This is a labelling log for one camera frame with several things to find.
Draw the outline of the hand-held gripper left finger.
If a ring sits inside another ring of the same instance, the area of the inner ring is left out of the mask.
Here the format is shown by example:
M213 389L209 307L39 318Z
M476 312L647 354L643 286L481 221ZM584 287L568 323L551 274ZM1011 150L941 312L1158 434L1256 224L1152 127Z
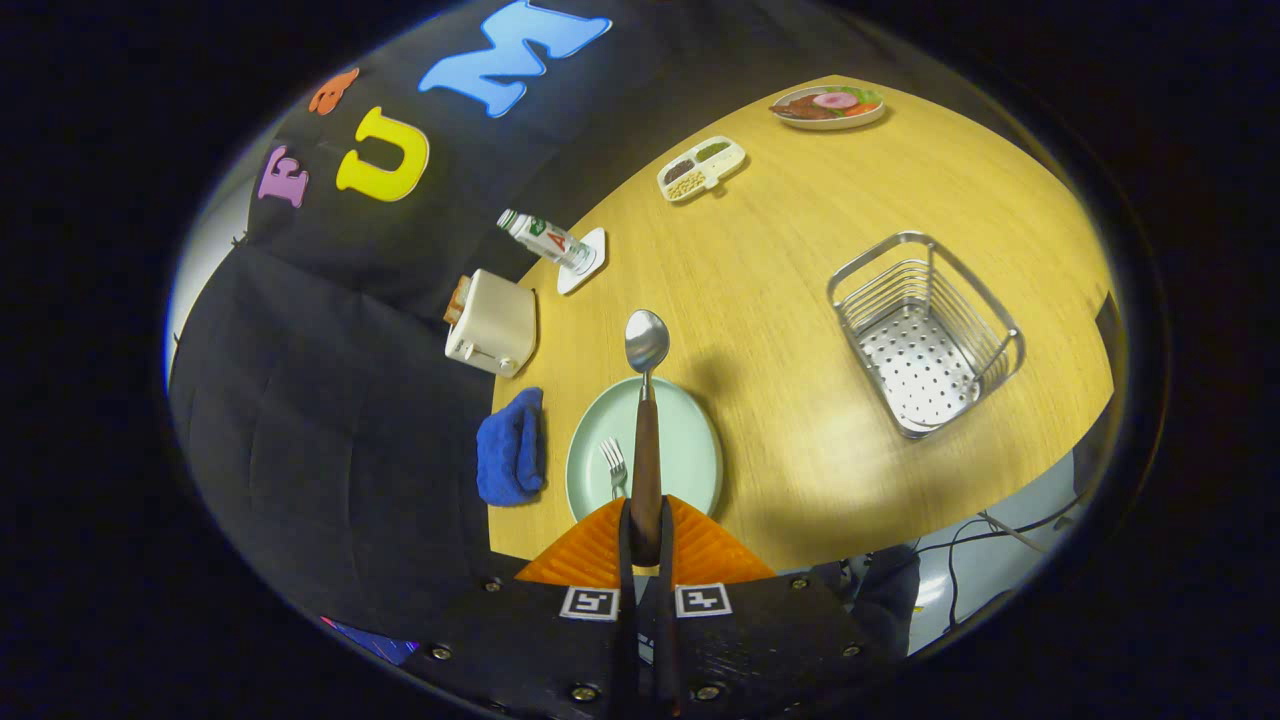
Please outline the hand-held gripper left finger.
M570 532L593 547L570 579L548 564L476 580L420 633L401 671L486 719L631 719L639 700L628 510L614 500Z

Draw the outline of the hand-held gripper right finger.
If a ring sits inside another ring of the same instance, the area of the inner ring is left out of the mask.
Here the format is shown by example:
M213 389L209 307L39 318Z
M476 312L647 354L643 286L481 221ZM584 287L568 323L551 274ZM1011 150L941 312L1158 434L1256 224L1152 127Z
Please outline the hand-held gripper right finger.
M906 657L906 550L778 574L666 496L655 697L677 719L842 717Z

